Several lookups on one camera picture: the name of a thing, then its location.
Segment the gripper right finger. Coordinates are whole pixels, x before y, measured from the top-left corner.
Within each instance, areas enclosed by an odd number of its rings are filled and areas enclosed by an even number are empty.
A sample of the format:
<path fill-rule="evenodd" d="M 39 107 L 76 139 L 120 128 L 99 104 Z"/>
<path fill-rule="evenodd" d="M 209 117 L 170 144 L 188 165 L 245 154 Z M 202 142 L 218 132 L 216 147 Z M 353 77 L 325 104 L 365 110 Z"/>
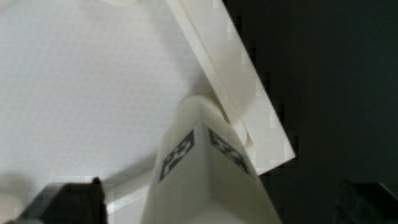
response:
<path fill-rule="evenodd" d="M 398 196 L 380 182 L 341 183 L 333 224 L 398 224 Z"/>

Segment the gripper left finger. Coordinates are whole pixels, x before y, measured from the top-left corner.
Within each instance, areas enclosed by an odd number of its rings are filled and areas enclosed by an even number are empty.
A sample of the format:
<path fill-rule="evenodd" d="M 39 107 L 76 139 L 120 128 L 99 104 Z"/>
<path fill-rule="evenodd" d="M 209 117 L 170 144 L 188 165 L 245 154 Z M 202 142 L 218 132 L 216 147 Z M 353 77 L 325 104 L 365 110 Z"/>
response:
<path fill-rule="evenodd" d="M 10 224 L 108 224 L 99 178 L 87 183 L 49 184 Z"/>

